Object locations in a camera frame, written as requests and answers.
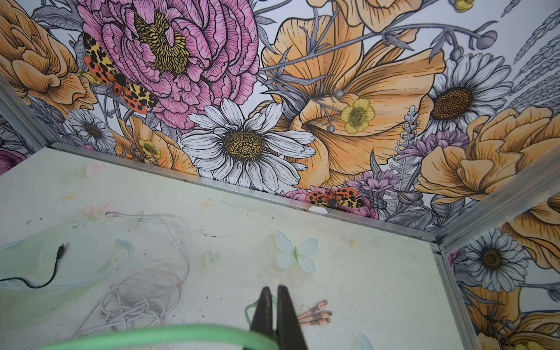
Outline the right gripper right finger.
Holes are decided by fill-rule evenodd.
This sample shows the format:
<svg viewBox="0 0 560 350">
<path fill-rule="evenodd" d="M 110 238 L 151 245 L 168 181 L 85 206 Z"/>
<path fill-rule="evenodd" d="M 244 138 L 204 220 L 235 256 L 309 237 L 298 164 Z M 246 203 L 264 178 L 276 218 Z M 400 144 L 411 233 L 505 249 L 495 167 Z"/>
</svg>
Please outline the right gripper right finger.
<svg viewBox="0 0 560 350">
<path fill-rule="evenodd" d="M 276 324 L 280 350 L 308 350 L 289 290 L 284 285 L 278 287 Z"/>
</svg>

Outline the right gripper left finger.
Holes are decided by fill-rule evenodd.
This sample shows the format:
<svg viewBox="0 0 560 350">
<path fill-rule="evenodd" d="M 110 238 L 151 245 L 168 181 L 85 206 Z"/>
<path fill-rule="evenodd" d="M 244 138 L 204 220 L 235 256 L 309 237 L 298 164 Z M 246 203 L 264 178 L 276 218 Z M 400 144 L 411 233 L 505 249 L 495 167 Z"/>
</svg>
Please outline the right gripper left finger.
<svg viewBox="0 0 560 350">
<path fill-rule="evenodd" d="M 269 287 L 262 288 L 258 300 L 248 306 L 250 309 L 254 310 L 253 318 L 248 322 L 250 330 L 275 342 L 273 298 Z"/>
</svg>

